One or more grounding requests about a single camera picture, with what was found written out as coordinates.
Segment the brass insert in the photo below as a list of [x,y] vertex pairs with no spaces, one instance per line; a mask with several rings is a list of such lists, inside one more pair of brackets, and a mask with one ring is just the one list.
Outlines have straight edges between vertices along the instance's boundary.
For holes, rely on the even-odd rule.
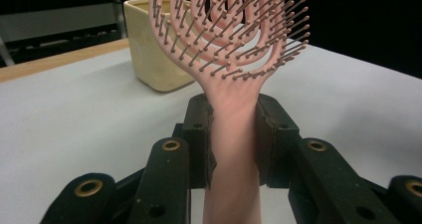
[[75,188],[75,195],[79,197],[89,197],[99,192],[103,187],[103,182],[98,179],[89,179],[81,182]]
[[308,142],[308,148],[315,151],[326,151],[326,145],[316,141]]
[[414,195],[422,197],[422,182],[416,180],[409,180],[406,182],[406,188]]
[[166,151],[173,151],[180,147],[180,142],[176,140],[169,140],[162,145],[162,149]]

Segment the beige container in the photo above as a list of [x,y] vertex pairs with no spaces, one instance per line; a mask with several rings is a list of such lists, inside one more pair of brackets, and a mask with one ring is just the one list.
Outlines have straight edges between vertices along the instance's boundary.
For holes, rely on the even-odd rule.
[[[171,62],[156,44],[149,25],[148,2],[149,0],[124,2],[124,16],[133,69],[141,81],[156,91],[169,92],[194,80]],[[162,9],[167,18],[170,11],[169,5],[170,0],[162,1]]]

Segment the table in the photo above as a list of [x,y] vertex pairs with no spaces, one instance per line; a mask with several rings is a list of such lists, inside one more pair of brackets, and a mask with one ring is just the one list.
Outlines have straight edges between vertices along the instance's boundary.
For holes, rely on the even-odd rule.
[[[82,50],[0,70],[0,223],[38,223],[77,176],[119,181],[141,169],[202,92],[197,84],[155,92],[135,77],[126,40],[104,46],[96,57]],[[309,46],[262,93],[362,177],[387,186],[395,175],[422,176],[421,80]],[[295,223],[287,190],[263,187],[262,200],[263,223]],[[192,223],[202,201],[195,190]]]

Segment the pink hairbrush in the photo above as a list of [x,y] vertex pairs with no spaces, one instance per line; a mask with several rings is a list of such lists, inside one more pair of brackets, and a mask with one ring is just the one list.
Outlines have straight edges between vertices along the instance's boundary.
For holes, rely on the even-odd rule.
[[[170,0],[169,20],[161,1],[149,3],[156,42],[199,83],[214,109],[210,138],[217,167],[205,193],[203,222],[261,223],[255,105],[265,80],[308,43],[299,42],[310,35],[310,25],[303,25],[309,16],[302,15],[308,7],[293,12],[306,0],[191,0],[190,6]],[[261,67],[243,69],[263,59]]]

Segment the vented brush head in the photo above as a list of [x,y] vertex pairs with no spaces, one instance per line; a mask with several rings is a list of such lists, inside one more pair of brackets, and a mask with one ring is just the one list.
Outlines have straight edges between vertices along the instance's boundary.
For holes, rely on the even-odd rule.
[[[247,81],[267,78],[306,47],[310,17],[305,15],[308,7],[300,8],[306,1],[191,0],[189,6],[183,0],[170,0],[166,20],[161,0],[152,0],[149,14],[161,49],[196,80],[204,75]],[[169,30],[175,36],[169,36]],[[256,44],[246,48],[257,36]],[[244,71],[242,67],[267,53],[270,56],[262,67]]]

